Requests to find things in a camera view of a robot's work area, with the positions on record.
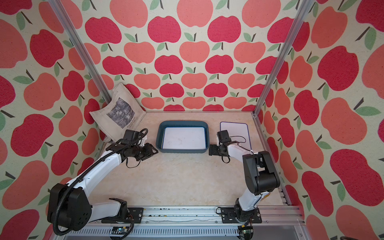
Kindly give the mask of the blue-framed whiteboard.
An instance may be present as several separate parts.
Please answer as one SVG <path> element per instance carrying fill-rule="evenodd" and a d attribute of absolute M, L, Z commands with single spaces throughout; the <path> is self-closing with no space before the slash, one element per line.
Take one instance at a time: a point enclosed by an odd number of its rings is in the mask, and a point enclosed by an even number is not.
<path fill-rule="evenodd" d="M 251 144 L 250 132 L 246 123 L 220 122 L 220 130 L 227 130 L 230 138 L 235 138 L 237 141 Z"/>
<path fill-rule="evenodd" d="M 206 148 L 206 133 L 203 127 L 165 128 L 163 149 L 203 150 Z"/>

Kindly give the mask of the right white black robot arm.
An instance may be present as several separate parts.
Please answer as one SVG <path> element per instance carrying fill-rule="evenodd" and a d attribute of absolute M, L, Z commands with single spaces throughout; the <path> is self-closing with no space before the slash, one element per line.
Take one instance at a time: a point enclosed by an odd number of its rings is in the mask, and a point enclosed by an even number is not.
<path fill-rule="evenodd" d="M 243 163 L 247 189 L 234 205 L 235 219 L 248 223 L 257 212 L 258 203 L 280 186 L 275 162 L 268 151 L 253 152 L 237 144 L 210 145 L 210 156 L 235 158 Z"/>

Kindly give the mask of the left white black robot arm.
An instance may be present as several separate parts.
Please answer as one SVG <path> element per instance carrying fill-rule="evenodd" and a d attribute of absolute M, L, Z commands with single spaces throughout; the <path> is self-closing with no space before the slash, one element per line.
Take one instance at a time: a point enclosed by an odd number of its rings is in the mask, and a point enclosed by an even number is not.
<path fill-rule="evenodd" d="M 111 198 L 107 203 L 92 204 L 89 196 L 99 183 L 128 158 L 142 162 L 158 150 L 150 143 L 141 145 L 111 144 L 102 156 L 76 178 L 65 184 L 56 184 L 50 191 L 48 222 L 57 236 L 79 231 L 89 222 L 108 220 L 129 224 L 120 239 L 127 237 L 134 229 L 127 202 Z"/>

